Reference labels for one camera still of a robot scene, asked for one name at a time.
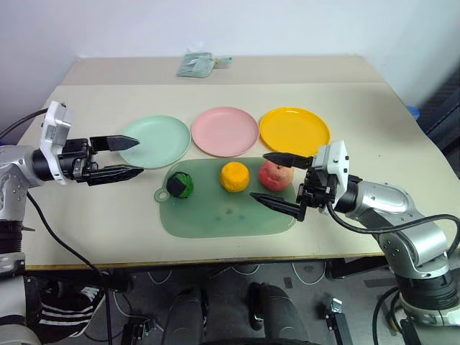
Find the green plate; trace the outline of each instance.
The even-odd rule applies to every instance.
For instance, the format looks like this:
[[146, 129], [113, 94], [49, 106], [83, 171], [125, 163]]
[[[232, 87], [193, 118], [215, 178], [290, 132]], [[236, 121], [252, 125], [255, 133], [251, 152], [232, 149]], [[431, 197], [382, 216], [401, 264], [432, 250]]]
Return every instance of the green plate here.
[[181, 120], [162, 115], [136, 120], [122, 134], [140, 144], [120, 151], [120, 155], [128, 164], [145, 169], [174, 163], [187, 152], [191, 141], [190, 130]]
[[[222, 167], [228, 162], [245, 164], [250, 175], [246, 190], [228, 193], [219, 182]], [[280, 192], [266, 189], [258, 178], [262, 158], [183, 160], [165, 176], [163, 187], [155, 193], [163, 227], [174, 236], [190, 239], [226, 236], [277, 234], [288, 230], [295, 219], [256, 202], [249, 192], [270, 193], [295, 202], [293, 185]], [[173, 198], [165, 190], [167, 178], [177, 171], [189, 174], [193, 192], [186, 199]]]

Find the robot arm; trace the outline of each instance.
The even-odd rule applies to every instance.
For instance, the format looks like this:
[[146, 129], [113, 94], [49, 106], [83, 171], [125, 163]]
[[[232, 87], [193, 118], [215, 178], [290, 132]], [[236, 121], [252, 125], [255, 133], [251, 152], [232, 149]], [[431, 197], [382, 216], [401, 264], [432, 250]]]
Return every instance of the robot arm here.
[[460, 326], [460, 304], [456, 283], [449, 272], [446, 235], [432, 221], [401, 231], [390, 230], [392, 226], [423, 218], [405, 190], [349, 175], [349, 156], [343, 141], [321, 147], [314, 157], [285, 153], [269, 153], [264, 157], [278, 165], [306, 169], [305, 180], [299, 187], [297, 203], [264, 193], [251, 193], [251, 196], [299, 221], [305, 218], [306, 208], [311, 207], [330, 213], [343, 226], [345, 222], [335, 212], [345, 213], [369, 230], [376, 230], [347, 226], [356, 232], [372, 234], [377, 240], [395, 273], [401, 303], [410, 320], [431, 329]]
[[98, 151], [126, 150], [139, 142], [121, 135], [67, 140], [72, 117], [64, 105], [51, 102], [43, 121], [40, 149], [0, 147], [0, 296], [6, 301], [0, 305], [0, 344], [39, 344], [32, 331], [20, 326], [27, 325], [32, 303], [29, 299], [26, 303], [26, 296], [33, 295], [35, 288], [32, 278], [22, 276], [27, 190], [50, 180], [100, 185], [128, 180], [143, 171], [129, 165], [99, 169], [93, 160]]

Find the blue object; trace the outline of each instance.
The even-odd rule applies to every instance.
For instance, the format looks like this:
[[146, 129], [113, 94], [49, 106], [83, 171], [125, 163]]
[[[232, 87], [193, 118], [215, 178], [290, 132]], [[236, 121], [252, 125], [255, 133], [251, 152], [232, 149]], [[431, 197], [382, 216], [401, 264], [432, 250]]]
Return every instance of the blue object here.
[[412, 114], [412, 116], [414, 116], [414, 119], [417, 121], [418, 118], [420, 117], [420, 110], [418, 110], [416, 107], [414, 106], [406, 106], [408, 108], [408, 110], [410, 111], [410, 113]]

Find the red apple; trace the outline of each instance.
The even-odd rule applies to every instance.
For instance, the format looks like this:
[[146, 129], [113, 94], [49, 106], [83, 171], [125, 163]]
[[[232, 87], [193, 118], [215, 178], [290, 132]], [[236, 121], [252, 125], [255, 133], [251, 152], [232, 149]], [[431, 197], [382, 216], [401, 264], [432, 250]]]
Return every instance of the red apple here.
[[293, 167], [282, 167], [269, 160], [259, 170], [259, 181], [270, 190], [283, 190], [291, 184], [294, 178]]

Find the cable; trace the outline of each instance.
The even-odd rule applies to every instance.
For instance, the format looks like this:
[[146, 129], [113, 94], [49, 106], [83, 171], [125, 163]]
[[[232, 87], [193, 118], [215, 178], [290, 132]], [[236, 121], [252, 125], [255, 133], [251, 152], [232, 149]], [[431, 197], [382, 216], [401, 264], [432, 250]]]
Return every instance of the cable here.
[[315, 285], [317, 283], [319, 283], [321, 281], [321, 279], [324, 278], [324, 275], [326, 274], [326, 261], [324, 260], [324, 270], [323, 270], [323, 274], [315, 281], [313, 282], [306, 282], [305, 280], [303, 280], [300, 275], [297, 273], [297, 270], [295, 269], [295, 265], [294, 265], [294, 262], [291, 262], [290, 263], [291, 266], [293, 267], [293, 271], [294, 271], [294, 274], [295, 276], [299, 279], [299, 281], [304, 284], [304, 285]]
[[35, 199], [30, 195], [29, 192], [27, 192], [27, 197], [32, 203], [32, 205], [35, 207], [37, 210], [38, 216], [42, 220], [43, 225], [45, 225], [45, 228], [48, 230], [50, 233], [51, 237], [59, 243], [61, 246], [66, 248], [70, 253], [75, 255], [78, 259], [83, 261], [87, 266], [89, 266], [94, 272], [96, 272], [101, 279], [101, 283], [103, 285], [103, 292], [106, 295], [106, 322], [107, 322], [107, 341], [109, 342], [109, 345], [112, 345], [112, 327], [111, 327], [111, 316], [110, 316], [110, 300], [109, 300], [109, 289], [107, 288], [106, 281], [104, 279], [104, 276], [101, 274], [101, 271], [91, 264], [83, 255], [69, 247], [62, 239], [60, 239], [55, 232], [51, 229], [50, 225], [48, 224], [45, 215], [42, 212], [42, 209], [38, 206], [38, 203], [35, 201]]
[[34, 113], [31, 113], [30, 115], [27, 115], [26, 117], [23, 117], [22, 119], [14, 122], [11, 126], [7, 127], [5, 130], [1, 131], [0, 133], [0, 139], [3, 139], [5, 135], [7, 135], [9, 132], [11, 132], [13, 129], [16, 127], [20, 126], [21, 124], [25, 123], [26, 121], [29, 121], [30, 119], [33, 119], [34, 117], [37, 117], [41, 114], [44, 114], [48, 111], [48, 108], [42, 109], [39, 111], [36, 111]]
[[[125, 301], [128, 303], [128, 306], [129, 306], [129, 314], [126, 314], [121, 308], [120, 308], [120, 305], [118, 304], [118, 301], [116, 300], [116, 295], [115, 295], [115, 291], [114, 291], [114, 302], [115, 302], [115, 306], [116, 308], [118, 309], [118, 311], [120, 312], [120, 314], [122, 314], [123, 316], [126, 316], [127, 318], [143, 318], [145, 320], [150, 320], [148, 317], [146, 316], [138, 316], [138, 315], [130, 315], [132, 314], [132, 307], [131, 307], [131, 303], [129, 302], [128, 298], [125, 296], [125, 295], [122, 295], [125, 299]], [[164, 328], [161, 327], [161, 325], [158, 323], [158, 321], [156, 320], [156, 318], [153, 318], [153, 322], [155, 323], [155, 327], [158, 328], [161, 332], [164, 331]]]
[[[120, 332], [118, 332], [117, 334], [115, 334], [114, 336], [112, 336], [112, 340], [118, 338], [118, 337], [121, 336], [122, 334], [123, 334], [123, 329], [122, 329]], [[92, 340], [92, 341], [95, 341], [96, 343], [106, 343], [106, 342], [107, 342], [107, 339], [96, 339], [96, 338], [93, 338], [92, 336], [89, 336], [86, 332], [83, 333], [83, 335], [84, 335], [86, 338], [88, 338], [88, 339], [90, 339], [90, 340]]]
[[125, 313], [125, 312], [120, 308], [120, 305], [118, 304], [118, 301], [116, 300], [115, 291], [114, 291], [114, 302], [115, 302], [116, 308], [118, 309], [118, 311], [120, 312], [120, 314], [122, 314], [123, 316], [126, 316], [127, 318], [144, 318], [145, 320], [149, 320], [149, 318], [146, 317], [146, 316], [130, 315], [130, 314], [132, 314], [132, 309], [130, 309], [129, 314]]
[[155, 285], [165, 284], [167, 282], [167, 280], [170, 279], [172, 273], [173, 273], [173, 270], [170, 270], [170, 272], [167, 274], [166, 278], [158, 282], [155, 279], [153, 279], [153, 277], [151, 276], [150, 272], [147, 272], [147, 274], [150, 277], [150, 280], [153, 281], [153, 283]]
[[380, 296], [377, 304], [375, 305], [374, 315], [372, 316], [372, 338], [374, 339], [374, 345], [379, 345], [379, 339], [377, 338], [377, 318], [379, 316], [380, 307], [382, 307], [382, 304], [389, 295], [398, 290], [398, 287], [392, 287], [386, 293]]
[[329, 213], [331, 214], [331, 217], [334, 221], [339, 223], [341, 226], [344, 228], [357, 232], [358, 234], [386, 234], [389, 232], [396, 232], [396, 231], [401, 231], [404, 229], [409, 229], [412, 228], [413, 226], [418, 226], [422, 225], [425, 223], [429, 223], [431, 221], [441, 221], [441, 220], [449, 220], [453, 221], [456, 226], [457, 226], [457, 231], [455, 234], [454, 241], [452, 242], [452, 245], [450, 248], [447, 250], [447, 256], [450, 257], [457, 247], [459, 246], [460, 243], [460, 219], [458, 219], [455, 216], [452, 216], [451, 214], [438, 214], [435, 216], [429, 216], [429, 217], [424, 217], [417, 219], [416, 221], [410, 221], [409, 223], [401, 224], [401, 225], [395, 225], [395, 226], [383, 226], [381, 228], [359, 228], [357, 226], [353, 226], [351, 224], [348, 224], [347, 222], [343, 221], [339, 215], [335, 212], [334, 207], [332, 206], [332, 202], [327, 202], [326, 206], [328, 208]]
[[402, 334], [402, 336], [404, 336], [404, 331], [403, 329], [401, 328], [401, 325], [397, 322], [396, 320], [396, 314], [395, 314], [395, 307], [396, 307], [396, 302], [400, 299], [400, 294], [397, 293], [395, 295], [395, 297], [393, 297], [393, 299], [391, 300], [391, 304], [390, 304], [390, 316], [391, 316], [391, 319], [393, 321], [393, 323], [395, 324], [395, 327], [397, 329], [398, 332], [400, 332]]
[[[121, 296], [123, 296], [124, 300], [126, 301], [126, 304], [129, 307], [129, 313], [131, 314], [132, 313], [132, 306], [131, 306], [131, 303], [128, 300], [128, 297], [125, 296], [124, 294], [121, 294]], [[118, 338], [119, 336], [121, 336], [123, 334], [123, 330], [124, 329], [122, 329], [120, 332], [118, 332], [117, 334], [112, 336], [112, 340], [114, 340], [115, 338]], [[86, 332], [84, 332], [83, 335], [86, 338], [88, 338], [88, 339], [90, 339], [92, 341], [95, 341], [96, 343], [106, 343], [107, 342], [107, 339], [96, 339], [96, 338], [93, 338], [92, 336], [88, 335]]]
[[253, 275], [255, 272], [257, 272], [257, 271], [259, 270], [259, 268], [260, 268], [260, 264], [257, 265], [257, 267], [254, 268], [254, 269], [252, 270], [252, 272], [244, 273], [244, 272], [238, 271], [238, 270], [237, 270], [235, 267], [233, 267], [233, 266], [231, 267], [231, 269], [232, 269], [233, 271], [235, 271], [236, 273], [238, 273], [238, 274], [240, 274], [240, 275]]

